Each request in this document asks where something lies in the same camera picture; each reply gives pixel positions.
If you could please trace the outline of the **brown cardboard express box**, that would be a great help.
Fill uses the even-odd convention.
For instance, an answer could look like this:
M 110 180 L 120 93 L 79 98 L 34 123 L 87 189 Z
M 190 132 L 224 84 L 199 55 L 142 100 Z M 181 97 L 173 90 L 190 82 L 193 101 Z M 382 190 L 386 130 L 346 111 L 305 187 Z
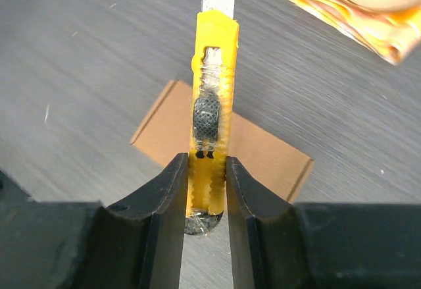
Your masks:
M 132 137 L 131 144 L 165 167 L 189 150 L 189 85 L 172 80 L 163 89 Z M 232 115 L 228 154 L 237 157 L 261 184 L 288 202 L 300 193 L 313 160 L 237 113 Z

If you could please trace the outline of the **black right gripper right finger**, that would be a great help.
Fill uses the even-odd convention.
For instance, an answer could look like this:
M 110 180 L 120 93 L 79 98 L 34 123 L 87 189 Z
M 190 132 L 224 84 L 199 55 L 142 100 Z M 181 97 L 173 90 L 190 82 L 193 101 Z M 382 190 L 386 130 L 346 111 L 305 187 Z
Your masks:
M 234 288 L 315 288 L 292 204 L 235 157 L 227 159 L 226 182 Z

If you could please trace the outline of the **yellow utility knife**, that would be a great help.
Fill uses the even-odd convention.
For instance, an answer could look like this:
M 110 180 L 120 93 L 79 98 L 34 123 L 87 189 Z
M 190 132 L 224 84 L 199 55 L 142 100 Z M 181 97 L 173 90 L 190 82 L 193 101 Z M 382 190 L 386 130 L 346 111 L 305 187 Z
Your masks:
M 239 37 L 234 6 L 235 0 L 201 0 L 197 14 L 191 61 L 187 235 L 207 234 L 224 212 Z

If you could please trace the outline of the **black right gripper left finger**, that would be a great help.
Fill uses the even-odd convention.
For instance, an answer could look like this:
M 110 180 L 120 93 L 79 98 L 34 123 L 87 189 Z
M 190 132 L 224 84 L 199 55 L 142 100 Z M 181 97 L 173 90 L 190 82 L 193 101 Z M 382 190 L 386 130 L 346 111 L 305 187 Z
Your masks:
M 178 288 L 187 197 L 187 154 L 107 207 L 97 288 Z

